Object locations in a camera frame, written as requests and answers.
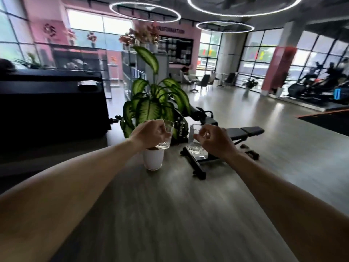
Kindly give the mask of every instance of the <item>black floor mat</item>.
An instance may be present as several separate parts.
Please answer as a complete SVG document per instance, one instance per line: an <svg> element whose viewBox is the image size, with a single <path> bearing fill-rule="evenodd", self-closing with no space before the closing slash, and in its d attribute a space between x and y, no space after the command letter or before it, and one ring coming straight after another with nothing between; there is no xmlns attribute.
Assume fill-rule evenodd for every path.
<svg viewBox="0 0 349 262"><path fill-rule="evenodd" d="M322 114L299 117L299 119L349 136L349 110L326 112Z"/></svg>

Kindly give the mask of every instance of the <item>white pot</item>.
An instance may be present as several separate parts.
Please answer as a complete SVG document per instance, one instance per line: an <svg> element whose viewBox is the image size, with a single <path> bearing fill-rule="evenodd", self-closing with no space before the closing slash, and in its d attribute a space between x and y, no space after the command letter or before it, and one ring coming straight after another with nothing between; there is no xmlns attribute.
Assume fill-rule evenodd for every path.
<svg viewBox="0 0 349 262"><path fill-rule="evenodd" d="M145 150L143 152L143 162L146 169L150 171L160 169L164 159L164 151L163 149Z"/></svg>

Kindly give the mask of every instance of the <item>black chair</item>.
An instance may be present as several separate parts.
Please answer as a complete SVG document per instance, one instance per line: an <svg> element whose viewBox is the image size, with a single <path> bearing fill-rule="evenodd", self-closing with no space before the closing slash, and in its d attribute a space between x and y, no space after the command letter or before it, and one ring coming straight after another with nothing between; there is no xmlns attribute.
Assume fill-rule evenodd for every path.
<svg viewBox="0 0 349 262"><path fill-rule="evenodd" d="M194 89L190 90L190 92L198 93L198 90L196 90L196 86L201 86L201 87L206 87L207 88L207 84L208 84L209 80L210 80L210 75L209 74L205 74L200 82L195 83Z"/></svg>
<svg viewBox="0 0 349 262"><path fill-rule="evenodd" d="M225 79L225 80L222 82L222 84L219 84L219 85L217 85L217 86L223 87L223 83L231 84L231 83L233 83L234 78L235 78L235 73L230 73L230 74L228 75L228 78Z"/></svg>

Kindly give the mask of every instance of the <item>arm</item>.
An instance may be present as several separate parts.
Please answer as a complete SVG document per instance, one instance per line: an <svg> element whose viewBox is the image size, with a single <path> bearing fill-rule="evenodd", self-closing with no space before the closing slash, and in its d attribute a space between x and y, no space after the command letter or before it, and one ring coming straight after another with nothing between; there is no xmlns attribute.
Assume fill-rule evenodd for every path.
<svg viewBox="0 0 349 262"><path fill-rule="evenodd" d="M347 216L238 151L225 129L205 125L194 137L237 172L300 262L348 260Z"/></svg>
<svg viewBox="0 0 349 262"><path fill-rule="evenodd" d="M140 124L119 145L53 166L0 195L0 261L48 261L116 173L168 137L163 120Z"/></svg>

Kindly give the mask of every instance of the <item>dieffenbachia plant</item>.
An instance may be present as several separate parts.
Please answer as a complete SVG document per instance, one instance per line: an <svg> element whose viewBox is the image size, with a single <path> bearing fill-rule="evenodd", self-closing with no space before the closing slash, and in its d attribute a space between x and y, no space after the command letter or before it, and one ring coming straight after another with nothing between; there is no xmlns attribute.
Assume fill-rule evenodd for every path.
<svg viewBox="0 0 349 262"><path fill-rule="evenodd" d="M128 138L134 128L150 119L167 119L174 122L174 110L181 114L190 115L190 104L187 94L179 83L172 78L165 78L155 83L159 72L159 62L155 55L143 47L134 46L133 49L153 70L153 84L144 79L137 79L132 85L132 99L126 101L123 107L123 117L120 120L124 136ZM175 100L177 107L170 101Z"/></svg>

